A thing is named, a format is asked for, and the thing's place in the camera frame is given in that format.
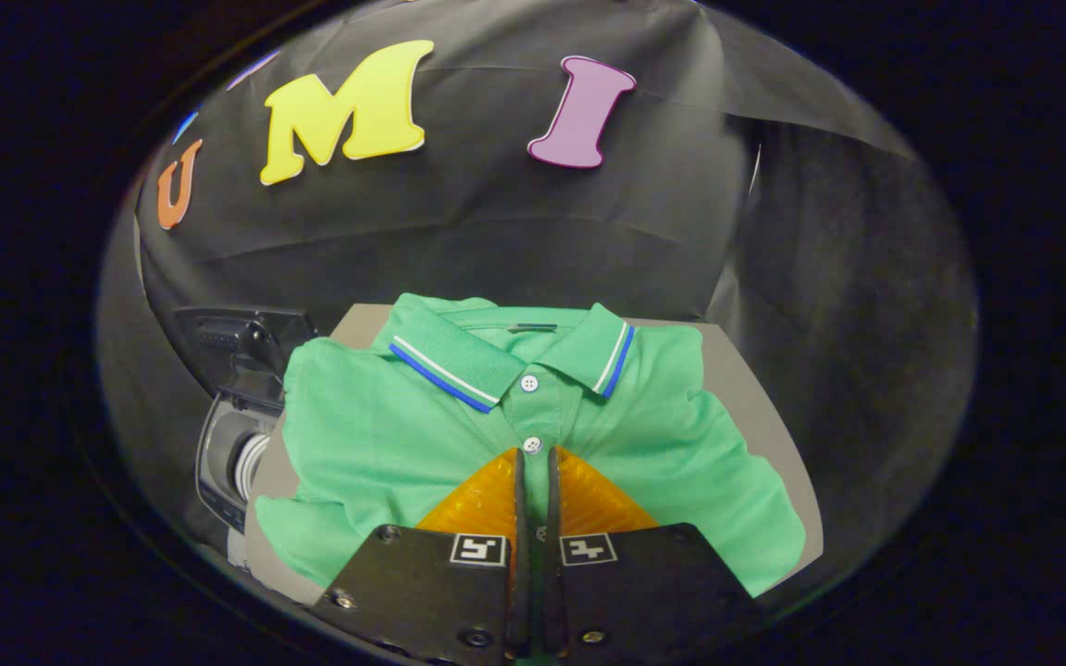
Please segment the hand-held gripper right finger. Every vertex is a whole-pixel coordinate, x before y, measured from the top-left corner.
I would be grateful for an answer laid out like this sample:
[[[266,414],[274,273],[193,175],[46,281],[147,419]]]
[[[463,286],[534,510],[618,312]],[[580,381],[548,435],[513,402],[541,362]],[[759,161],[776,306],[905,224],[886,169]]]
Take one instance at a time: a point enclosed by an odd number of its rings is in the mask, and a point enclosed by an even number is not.
[[[748,639],[764,614],[689,523],[568,535],[578,493],[547,458],[542,645],[559,660],[694,660]]]

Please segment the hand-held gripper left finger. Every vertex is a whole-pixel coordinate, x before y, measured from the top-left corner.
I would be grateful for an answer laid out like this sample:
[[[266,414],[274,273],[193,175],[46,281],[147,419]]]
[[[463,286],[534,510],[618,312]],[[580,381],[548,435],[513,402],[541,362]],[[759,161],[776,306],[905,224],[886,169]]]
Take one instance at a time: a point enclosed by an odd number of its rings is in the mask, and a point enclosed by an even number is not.
[[[524,455],[508,450],[418,526],[374,527],[310,611],[403,660],[520,660],[532,545]]]

